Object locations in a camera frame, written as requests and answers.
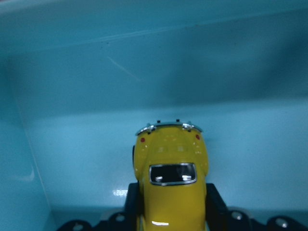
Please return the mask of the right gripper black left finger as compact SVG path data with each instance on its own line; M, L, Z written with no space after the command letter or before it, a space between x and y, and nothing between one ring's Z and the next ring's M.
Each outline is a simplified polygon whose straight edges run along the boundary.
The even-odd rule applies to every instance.
M131 183L123 210L92 226L85 220L71 220L58 228L59 231L139 231L140 193L139 184Z

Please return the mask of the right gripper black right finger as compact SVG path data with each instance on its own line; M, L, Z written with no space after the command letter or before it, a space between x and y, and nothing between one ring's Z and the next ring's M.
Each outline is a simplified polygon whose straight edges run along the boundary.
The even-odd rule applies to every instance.
M226 206L213 183L208 183L206 221L211 231L306 231L307 226L288 216L273 216L266 224L239 209Z

